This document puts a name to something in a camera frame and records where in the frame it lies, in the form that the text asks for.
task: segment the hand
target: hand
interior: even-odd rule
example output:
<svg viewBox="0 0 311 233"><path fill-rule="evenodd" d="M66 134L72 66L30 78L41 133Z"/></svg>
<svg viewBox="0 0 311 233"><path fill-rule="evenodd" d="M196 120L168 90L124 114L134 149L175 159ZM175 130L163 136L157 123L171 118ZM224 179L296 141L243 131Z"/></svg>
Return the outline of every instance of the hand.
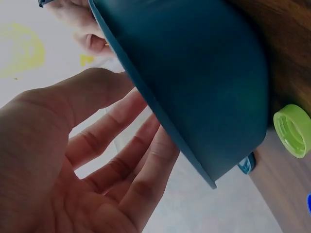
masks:
<svg viewBox="0 0 311 233"><path fill-rule="evenodd" d="M0 110L0 232L139 233L161 199L179 151L150 116L108 164L98 157L146 107L124 74L95 68L27 91ZM116 103L68 140L73 127Z"/></svg>
<svg viewBox="0 0 311 233"><path fill-rule="evenodd" d="M44 8L74 29L73 38L88 54L114 56L87 0L54 0Z"/></svg>

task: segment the wooden surface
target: wooden surface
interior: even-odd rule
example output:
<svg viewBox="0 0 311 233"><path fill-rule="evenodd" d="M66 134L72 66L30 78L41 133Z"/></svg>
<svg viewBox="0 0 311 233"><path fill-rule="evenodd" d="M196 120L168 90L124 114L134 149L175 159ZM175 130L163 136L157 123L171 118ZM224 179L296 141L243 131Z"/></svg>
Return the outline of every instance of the wooden surface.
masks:
<svg viewBox="0 0 311 233"><path fill-rule="evenodd" d="M230 1L254 21L268 45L271 115L295 103L311 116L311 0ZM284 233L310 233L311 155L294 158L269 130L256 156L251 178Z"/></svg>

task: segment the green bottle cap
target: green bottle cap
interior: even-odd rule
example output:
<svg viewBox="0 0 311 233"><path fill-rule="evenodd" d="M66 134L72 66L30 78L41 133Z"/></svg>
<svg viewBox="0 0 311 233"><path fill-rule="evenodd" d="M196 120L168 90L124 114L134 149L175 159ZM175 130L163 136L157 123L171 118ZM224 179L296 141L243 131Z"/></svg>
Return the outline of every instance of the green bottle cap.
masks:
<svg viewBox="0 0 311 233"><path fill-rule="evenodd" d="M303 158L311 149L311 119L300 107L289 104L274 114L274 127L286 149Z"/></svg>

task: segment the teal plastic bowl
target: teal plastic bowl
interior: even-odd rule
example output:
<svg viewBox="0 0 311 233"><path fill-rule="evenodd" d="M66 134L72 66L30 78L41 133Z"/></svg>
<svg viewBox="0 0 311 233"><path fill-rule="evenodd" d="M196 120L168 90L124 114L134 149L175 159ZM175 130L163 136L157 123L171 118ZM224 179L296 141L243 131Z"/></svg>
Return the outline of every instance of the teal plastic bowl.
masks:
<svg viewBox="0 0 311 233"><path fill-rule="evenodd" d="M89 0L124 69L204 179L264 139L268 72L243 17L222 0Z"/></svg>

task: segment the yellow stain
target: yellow stain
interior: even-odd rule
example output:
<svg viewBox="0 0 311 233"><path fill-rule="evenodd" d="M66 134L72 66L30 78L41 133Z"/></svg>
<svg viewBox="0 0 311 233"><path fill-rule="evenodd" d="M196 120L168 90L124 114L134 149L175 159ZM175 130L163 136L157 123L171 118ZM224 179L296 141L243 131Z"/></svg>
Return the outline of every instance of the yellow stain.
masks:
<svg viewBox="0 0 311 233"><path fill-rule="evenodd" d="M87 56L84 54L80 55L80 64L82 67L85 67L87 63L92 63L94 61L94 57L93 56Z"/></svg>
<svg viewBox="0 0 311 233"><path fill-rule="evenodd" d="M44 63L45 50L40 38L18 23L0 25L0 77L37 68Z"/></svg>

